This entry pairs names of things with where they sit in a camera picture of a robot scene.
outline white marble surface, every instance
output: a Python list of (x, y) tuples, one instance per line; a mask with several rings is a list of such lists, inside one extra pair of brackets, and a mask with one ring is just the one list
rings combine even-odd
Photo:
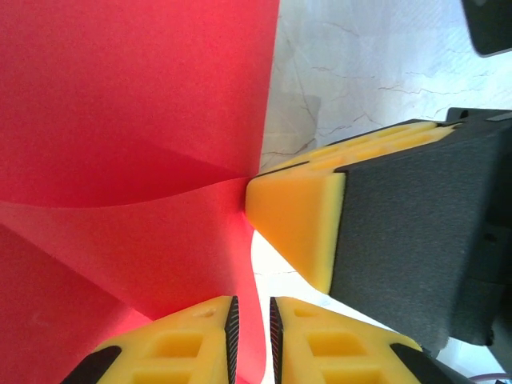
[[(512, 108), (512, 52), (477, 56), (460, 0), (282, 0), (263, 169), (410, 118), (444, 120), (451, 106)], [(269, 295), (288, 295), (372, 322), (314, 291), (257, 234), (253, 264), (264, 316)]]

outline black object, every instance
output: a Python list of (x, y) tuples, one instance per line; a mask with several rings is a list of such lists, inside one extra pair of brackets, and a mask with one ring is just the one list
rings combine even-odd
[(240, 335), (240, 313), (238, 311), (237, 296), (233, 296), (231, 300), (224, 331), (226, 332), (228, 381), (229, 384), (234, 384), (237, 371), (238, 336)]
[(481, 56), (512, 49), (511, 0), (462, 0), (473, 47)]
[(120, 346), (108, 346), (86, 356), (61, 384), (96, 384), (121, 354)]
[(439, 142), (343, 166), (330, 295), (429, 350), (492, 342), (510, 276), (512, 118), (452, 109)]
[(270, 341), (272, 344), (272, 359), (274, 362), (274, 382), (281, 384), (282, 376), (282, 327), (281, 315), (275, 298), (270, 298)]
[(421, 384), (473, 384), (471, 380), (427, 354), (403, 344), (391, 349)]

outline yellow foam pad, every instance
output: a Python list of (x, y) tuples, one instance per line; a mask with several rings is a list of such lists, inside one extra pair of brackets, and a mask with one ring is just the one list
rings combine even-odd
[(104, 342), (96, 350), (122, 352), (98, 384), (227, 384), (231, 301), (214, 298)]
[(276, 302), (281, 384), (419, 384), (390, 348), (400, 343), (422, 350), (410, 338), (295, 298)]
[(250, 181), (247, 217), (309, 284), (328, 293), (345, 190), (345, 175), (334, 170), (436, 142), (453, 129), (393, 126), (297, 156)]

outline red cardboard sheet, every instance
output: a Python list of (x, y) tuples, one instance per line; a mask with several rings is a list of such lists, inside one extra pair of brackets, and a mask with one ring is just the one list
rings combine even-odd
[(0, 381), (56, 382), (143, 315), (220, 294), (240, 297), (239, 381), (260, 381), (242, 202), (277, 8), (0, 4)]

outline marble countertop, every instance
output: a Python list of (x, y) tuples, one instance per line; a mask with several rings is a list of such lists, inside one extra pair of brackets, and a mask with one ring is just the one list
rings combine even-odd
[(282, 0), (263, 169), (452, 106), (512, 107), (512, 52), (480, 58), (460, 0)]

